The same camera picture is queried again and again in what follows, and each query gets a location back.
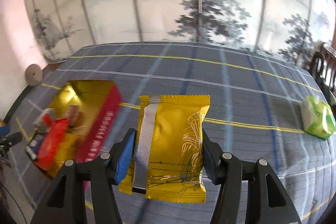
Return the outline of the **yellow Wanjiyuan snack packet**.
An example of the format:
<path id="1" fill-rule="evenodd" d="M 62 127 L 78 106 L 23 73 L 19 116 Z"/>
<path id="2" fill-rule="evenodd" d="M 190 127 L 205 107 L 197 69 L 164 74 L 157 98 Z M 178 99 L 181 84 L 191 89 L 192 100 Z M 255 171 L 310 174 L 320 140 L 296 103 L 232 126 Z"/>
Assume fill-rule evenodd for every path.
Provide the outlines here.
<path id="1" fill-rule="evenodd" d="M 140 96 L 133 159 L 119 191 L 147 199 L 204 203 L 202 123 L 209 95 Z"/>

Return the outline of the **clear packet of orange snacks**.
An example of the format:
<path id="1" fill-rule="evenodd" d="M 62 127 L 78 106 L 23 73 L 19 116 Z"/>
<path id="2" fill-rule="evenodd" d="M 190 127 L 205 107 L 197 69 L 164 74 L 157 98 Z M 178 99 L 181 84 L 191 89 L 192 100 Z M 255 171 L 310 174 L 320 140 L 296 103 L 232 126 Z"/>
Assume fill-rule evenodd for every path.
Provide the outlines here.
<path id="1" fill-rule="evenodd" d="M 82 130 L 85 129 L 82 117 L 83 112 L 80 110 L 78 105 L 69 105 L 62 116 L 62 118 L 66 119 L 68 122 L 66 132 L 80 136 L 82 134 Z"/>

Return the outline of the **red snack packet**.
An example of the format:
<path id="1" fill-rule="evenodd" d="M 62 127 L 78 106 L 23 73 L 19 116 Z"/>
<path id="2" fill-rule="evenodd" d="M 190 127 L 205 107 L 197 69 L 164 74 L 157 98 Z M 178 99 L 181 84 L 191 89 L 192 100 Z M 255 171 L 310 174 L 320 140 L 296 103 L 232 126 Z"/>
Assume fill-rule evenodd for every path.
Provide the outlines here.
<path id="1" fill-rule="evenodd" d="M 68 128 L 68 119 L 51 119 L 48 114 L 42 116 L 48 130 L 39 147 L 36 164 L 43 170 L 49 170 L 54 161 L 60 142 L 63 140 Z"/>

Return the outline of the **gold toffee tin, red sides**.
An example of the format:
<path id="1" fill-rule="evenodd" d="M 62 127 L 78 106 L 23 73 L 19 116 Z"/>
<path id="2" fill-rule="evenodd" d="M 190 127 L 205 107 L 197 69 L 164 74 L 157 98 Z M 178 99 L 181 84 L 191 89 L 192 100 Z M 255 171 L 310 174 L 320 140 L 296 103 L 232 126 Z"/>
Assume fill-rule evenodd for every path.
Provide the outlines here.
<path id="1" fill-rule="evenodd" d="M 50 169 L 40 168 L 53 177 L 68 159 L 87 162 L 98 156 L 114 124 L 120 103 L 121 95 L 113 81 L 72 80 L 66 82 L 52 98 L 48 107 L 34 121 L 36 134 L 26 150 L 32 152 L 35 165 L 37 166 L 35 160 L 39 147 L 48 130 L 42 118 L 44 114 L 48 114 L 51 119 L 60 119 L 69 105 L 78 105 L 83 112 L 82 122 L 85 129 L 82 130 L 82 134 L 77 136 L 66 132 Z"/>

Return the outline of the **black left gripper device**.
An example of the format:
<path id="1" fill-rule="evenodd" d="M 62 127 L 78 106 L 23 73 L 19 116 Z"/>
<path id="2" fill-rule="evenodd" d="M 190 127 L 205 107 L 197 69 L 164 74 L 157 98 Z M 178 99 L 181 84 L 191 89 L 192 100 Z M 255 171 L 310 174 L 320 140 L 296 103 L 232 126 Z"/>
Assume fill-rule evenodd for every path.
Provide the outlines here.
<path id="1" fill-rule="evenodd" d="M 19 144 L 22 141 L 21 132 L 15 132 L 10 134 L 10 128 L 8 125 L 1 126 L 1 140 L 0 140 L 0 159 L 8 159 L 8 152 L 11 147 Z"/>

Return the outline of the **green white tissue pack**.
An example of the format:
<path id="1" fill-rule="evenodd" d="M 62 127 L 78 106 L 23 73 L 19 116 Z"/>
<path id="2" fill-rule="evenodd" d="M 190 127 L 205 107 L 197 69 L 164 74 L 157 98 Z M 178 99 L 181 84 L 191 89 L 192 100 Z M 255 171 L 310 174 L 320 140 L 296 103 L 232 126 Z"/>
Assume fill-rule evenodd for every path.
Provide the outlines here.
<path id="1" fill-rule="evenodd" d="M 335 118 L 331 107 L 314 96 L 307 96 L 300 105 L 303 131 L 320 139 L 335 134 Z"/>

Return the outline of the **grey blue plaid tablecloth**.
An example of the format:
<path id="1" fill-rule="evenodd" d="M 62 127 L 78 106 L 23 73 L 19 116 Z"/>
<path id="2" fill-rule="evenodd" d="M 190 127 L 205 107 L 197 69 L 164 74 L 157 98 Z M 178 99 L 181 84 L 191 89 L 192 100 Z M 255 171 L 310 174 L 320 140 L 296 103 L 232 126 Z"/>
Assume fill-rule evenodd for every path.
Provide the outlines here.
<path id="1" fill-rule="evenodd" d="M 241 160 L 267 160 L 303 223 L 316 223 L 335 193 L 335 137 L 304 133 L 299 109 L 305 97 L 322 98 L 322 92 L 290 63 L 196 44 L 86 46 L 25 96 L 11 131 L 30 136 L 34 120 L 69 80 L 112 80 L 119 88 L 122 106 L 104 151 L 137 126 L 141 95 L 208 94 L 203 128 L 209 138 Z"/>

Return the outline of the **round grey disc on floor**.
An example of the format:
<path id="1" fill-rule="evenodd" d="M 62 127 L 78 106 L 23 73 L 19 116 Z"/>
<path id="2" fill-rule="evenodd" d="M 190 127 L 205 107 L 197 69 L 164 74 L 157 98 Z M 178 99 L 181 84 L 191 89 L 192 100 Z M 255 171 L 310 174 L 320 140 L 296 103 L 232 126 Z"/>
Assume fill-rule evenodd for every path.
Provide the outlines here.
<path id="1" fill-rule="evenodd" d="M 25 70 L 25 80 L 28 86 L 37 86 L 41 83 L 43 71 L 38 64 L 31 64 Z"/>

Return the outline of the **dark wooden chair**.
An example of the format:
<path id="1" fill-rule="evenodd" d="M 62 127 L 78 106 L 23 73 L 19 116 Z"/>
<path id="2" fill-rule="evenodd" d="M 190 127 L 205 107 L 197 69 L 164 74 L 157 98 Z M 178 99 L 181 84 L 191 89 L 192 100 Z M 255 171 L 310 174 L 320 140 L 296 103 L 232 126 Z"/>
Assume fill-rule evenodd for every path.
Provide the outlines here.
<path id="1" fill-rule="evenodd" d="M 327 43 L 317 42 L 311 51 L 308 72 L 335 111 L 335 49 Z"/>

